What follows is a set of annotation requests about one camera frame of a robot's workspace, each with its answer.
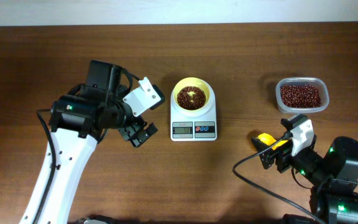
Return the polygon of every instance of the yellow cup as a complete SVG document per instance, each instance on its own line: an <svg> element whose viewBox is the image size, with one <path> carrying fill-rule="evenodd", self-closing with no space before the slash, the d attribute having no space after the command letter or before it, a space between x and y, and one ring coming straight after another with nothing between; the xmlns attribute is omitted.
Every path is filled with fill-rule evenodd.
<svg viewBox="0 0 358 224"><path fill-rule="evenodd" d="M195 86L195 87L200 88L205 93L205 97L206 97L204 106L202 106L201 108L198 108L197 110L187 110L187 111L196 112L196 111L202 110L203 107L205 107L205 105L207 105L208 100L209 100L209 88L208 88L208 85L204 82L204 80L201 80L199 78L195 78L195 77L184 78L184 79L180 80L177 83L177 85L175 85L175 87L173 89L173 99L175 100L175 103L181 109L186 110L178 104L178 94L179 94L180 90L182 90L184 87L187 87L187 86Z"/></svg>

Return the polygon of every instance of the white scale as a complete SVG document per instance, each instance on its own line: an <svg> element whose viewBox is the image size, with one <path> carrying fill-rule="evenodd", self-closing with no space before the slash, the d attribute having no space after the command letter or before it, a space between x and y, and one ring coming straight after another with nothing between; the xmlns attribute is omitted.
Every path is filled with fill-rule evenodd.
<svg viewBox="0 0 358 224"><path fill-rule="evenodd" d="M177 95L186 86L196 86L204 91L207 100L202 108L186 110L178 105ZM211 86L199 78L182 79L171 94L172 141L214 141L217 137L215 94Z"/></svg>

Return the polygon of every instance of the white background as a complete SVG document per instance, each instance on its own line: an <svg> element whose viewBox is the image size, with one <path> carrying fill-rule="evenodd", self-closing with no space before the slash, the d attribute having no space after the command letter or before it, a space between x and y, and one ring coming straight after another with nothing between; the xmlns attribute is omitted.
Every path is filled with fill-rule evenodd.
<svg viewBox="0 0 358 224"><path fill-rule="evenodd" d="M358 0L0 0L0 26L358 21Z"/></svg>

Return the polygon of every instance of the container of beans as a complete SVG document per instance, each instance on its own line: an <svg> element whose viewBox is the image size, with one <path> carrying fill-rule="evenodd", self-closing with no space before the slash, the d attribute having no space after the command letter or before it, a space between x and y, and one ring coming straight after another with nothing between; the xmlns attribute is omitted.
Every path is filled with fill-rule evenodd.
<svg viewBox="0 0 358 224"><path fill-rule="evenodd" d="M315 113L327 108L326 84L318 78L285 78L276 86L277 108L282 113Z"/></svg>
<svg viewBox="0 0 358 224"><path fill-rule="evenodd" d="M215 94L204 80L189 77L180 80L172 91L173 106L181 114L197 117L208 112L215 104Z"/></svg>

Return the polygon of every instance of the wooden table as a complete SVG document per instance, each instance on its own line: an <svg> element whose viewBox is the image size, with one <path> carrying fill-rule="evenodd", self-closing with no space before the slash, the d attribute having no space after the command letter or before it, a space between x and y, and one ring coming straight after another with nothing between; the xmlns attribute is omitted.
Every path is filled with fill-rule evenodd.
<svg viewBox="0 0 358 224"><path fill-rule="evenodd" d="M36 109L84 82L92 59L148 77L168 99L182 78L206 80L216 94L218 140L171 141L167 100L144 114L158 133L142 147L109 132L86 165L69 221L92 213L175 222L303 215L231 172L255 152L251 136L284 132L280 118L290 115L278 111L275 85L286 77L327 84L328 108L309 115L320 155L337 136L358 140L358 22L0 27L0 223L19 222L44 159ZM240 171L309 208L310 192L275 169L254 159Z"/></svg>

